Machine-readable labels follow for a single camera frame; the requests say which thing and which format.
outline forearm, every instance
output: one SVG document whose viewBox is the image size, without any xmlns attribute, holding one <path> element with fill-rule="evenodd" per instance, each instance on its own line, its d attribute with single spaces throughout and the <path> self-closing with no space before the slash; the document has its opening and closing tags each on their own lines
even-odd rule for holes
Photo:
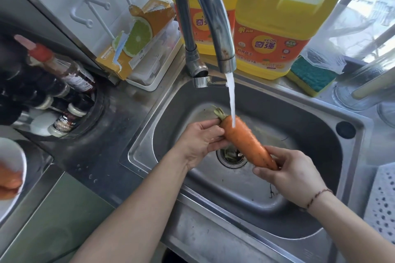
<svg viewBox="0 0 395 263">
<path fill-rule="evenodd" d="M 78 262 L 148 262 L 162 236 L 188 171 L 169 151 L 132 195 L 86 240 Z"/>
<path fill-rule="evenodd" d="M 395 246 L 333 194 L 320 195 L 309 213 L 322 224 L 347 262 L 393 262 Z"/>
</svg>

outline white drying rack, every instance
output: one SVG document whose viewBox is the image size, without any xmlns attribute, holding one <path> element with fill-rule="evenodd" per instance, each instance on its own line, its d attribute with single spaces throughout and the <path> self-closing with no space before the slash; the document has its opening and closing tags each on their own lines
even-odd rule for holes
<svg viewBox="0 0 395 263">
<path fill-rule="evenodd" d="M 128 3 L 128 5 L 131 5 L 131 0 L 126 0 L 126 2 Z M 106 25 L 106 23 L 103 21 L 103 19 L 101 18 L 101 16 L 99 15 L 99 13 L 96 11 L 96 9 L 94 8 L 93 4 L 96 4 L 98 6 L 103 7 L 105 10 L 110 10 L 111 8 L 111 4 L 109 2 L 103 2 L 100 0 L 83 0 L 81 3 L 79 3 L 77 6 L 74 6 L 71 11 L 70 11 L 70 17 L 78 22 L 81 23 L 83 25 L 85 25 L 88 28 L 92 28 L 93 27 L 93 21 L 91 19 L 84 19 L 81 17 L 78 17 L 76 15 L 76 11 L 78 10 L 78 8 L 83 4 L 86 3 L 87 6 L 89 7 L 89 9 L 92 11 L 93 15 L 96 17 L 96 19 L 99 21 L 99 23 L 101 24 L 101 26 L 104 28 L 104 30 L 106 31 L 106 33 L 111 37 L 112 40 L 115 39 L 114 35 L 112 34 L 112 32 L 110 31 L 110 29 L 108 28 L 108 26 Z"/>
</svg>

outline orange carrot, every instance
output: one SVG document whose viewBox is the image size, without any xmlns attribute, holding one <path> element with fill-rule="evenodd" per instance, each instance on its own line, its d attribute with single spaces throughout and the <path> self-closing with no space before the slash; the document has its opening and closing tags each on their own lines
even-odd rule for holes
<svg viewBox="0 0 395 263">
<path fill-rule="evenodd" d="M 12 171 L 0 162 L 0 186 L 14 189 L 22 185 L 22 172 Z"/>
<path fill-rule="evenodd" d="M 0 200 L 9 200 L 13 199 L 18 194 L 18 189 L 6 189 L 4 187 L 0 187 Z"/>
<path fill-rule="evenodd" d="M 222 121 L 220 127 L 225 130 L 225 138 L 234 144 L 249 162 L 258 167 L 266 167 L 273 171 L 279 170 L 269 152 L 238 116 L 236 116 L 236 126 L 233 128 L 232 117 L 226 115 L 221 108 L 217 107 L 214 113 Z"/>
</svg>

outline sponge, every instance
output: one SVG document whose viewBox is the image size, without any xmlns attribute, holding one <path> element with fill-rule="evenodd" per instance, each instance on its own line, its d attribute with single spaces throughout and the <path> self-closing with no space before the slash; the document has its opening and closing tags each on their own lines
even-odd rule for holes
<svg viewBox="0 0 395 263">
<path fill-rule="evenodd" d="M 334 81 L 337 74 L 313 66 L 302 56 L 299 56 L 286 76 L 310 96 L 315 97 Z"/>
</svg>

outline running water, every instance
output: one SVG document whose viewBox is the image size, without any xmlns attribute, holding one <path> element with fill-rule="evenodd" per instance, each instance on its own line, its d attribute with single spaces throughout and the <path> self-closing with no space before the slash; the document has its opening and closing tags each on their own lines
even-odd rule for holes
<svg viewBox="0 0 395 263">
<path fill-rule="evenodd" d="M 232 115 L 232 127 L 236 127 L 236 107 L 235 107 L 235 80 L 233 73 L 226 73 L 226 81 L 228 82 L 229 88 L 229 99 L 230 99 L 230 113 Z"/>
</svg>

